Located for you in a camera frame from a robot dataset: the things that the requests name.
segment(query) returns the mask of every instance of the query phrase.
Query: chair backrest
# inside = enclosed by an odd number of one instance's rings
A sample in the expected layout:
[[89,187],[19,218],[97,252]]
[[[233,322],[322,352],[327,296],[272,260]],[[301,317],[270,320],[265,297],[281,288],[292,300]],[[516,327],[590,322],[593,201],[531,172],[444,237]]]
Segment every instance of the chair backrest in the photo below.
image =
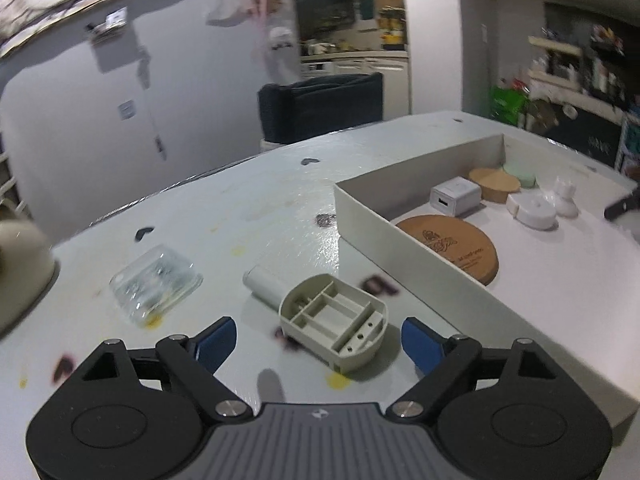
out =
[[292,144],[381,121],[383,75],[330,75],[288,86],[268,84],[258,92],[258,104],[264,139]]

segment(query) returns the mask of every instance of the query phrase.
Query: wooden disc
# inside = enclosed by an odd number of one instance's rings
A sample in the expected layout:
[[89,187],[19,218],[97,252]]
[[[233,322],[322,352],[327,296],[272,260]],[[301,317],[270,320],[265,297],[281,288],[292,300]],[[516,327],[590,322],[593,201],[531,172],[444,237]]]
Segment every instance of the wooden disc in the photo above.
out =
[[442,215],[413,216],[398,227],[483,285],[498,274],[498,254],[490,238],[475,225]]
[[504,170],[476,168],[469,172],[469,180],[482,188],[482,198],[490,202],[504,204],[509,193],[520,190],[520,181]]

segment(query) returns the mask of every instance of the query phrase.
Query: white box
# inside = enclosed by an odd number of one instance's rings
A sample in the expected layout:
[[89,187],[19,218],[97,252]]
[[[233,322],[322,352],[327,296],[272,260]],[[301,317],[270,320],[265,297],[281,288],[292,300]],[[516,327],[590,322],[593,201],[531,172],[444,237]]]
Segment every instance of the white box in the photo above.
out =
[[482,189],[475,182],[457,176],[431,188],[429,203],[447,216],[460,216],[480,205]]
[[[516,338],[535,339],[616,426],[640,404],[640,247],[605,221],[603,211],[634,184],[546,139],[502,130],[510,133],[335,184],[338,231],[484,346],[510,348]],[[557,176],[573,180],[580,216],[560,219],[556,231],[537,232],[515,221],[504,205],[485,203],[465,220],[496,246],[500,269],[488,286],[395,226],[430,209],[429,192],[436,184],[505,161],[535,173],[542,189],[551,189]]]

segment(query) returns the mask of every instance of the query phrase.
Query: transparent plastic container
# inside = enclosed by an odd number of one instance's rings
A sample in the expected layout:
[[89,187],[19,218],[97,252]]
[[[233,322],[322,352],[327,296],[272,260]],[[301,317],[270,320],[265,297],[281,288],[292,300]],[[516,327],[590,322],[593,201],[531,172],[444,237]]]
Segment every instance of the transparent plastic container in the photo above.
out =
[[146,326],[201,283],[202,275],[189,260],[158,245],[121,270],[109,284],[129,318],[139,326]]

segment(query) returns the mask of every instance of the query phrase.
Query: cork coaster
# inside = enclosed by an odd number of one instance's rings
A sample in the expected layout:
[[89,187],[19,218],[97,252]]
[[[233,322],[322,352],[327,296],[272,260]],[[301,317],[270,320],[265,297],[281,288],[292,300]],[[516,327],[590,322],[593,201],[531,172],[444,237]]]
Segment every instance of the cork coaster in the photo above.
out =
[[520,181],[517,177],[504,170],[476,168],[469,172],[469,180],[482,188],[483,199],[498,204],[506,203],[509,193],[516,193],[520,190]]
[[483,285],[498,274],[498,254],[489,237],[459,218],[442,215],[413,216],[398,227],[425,244]]

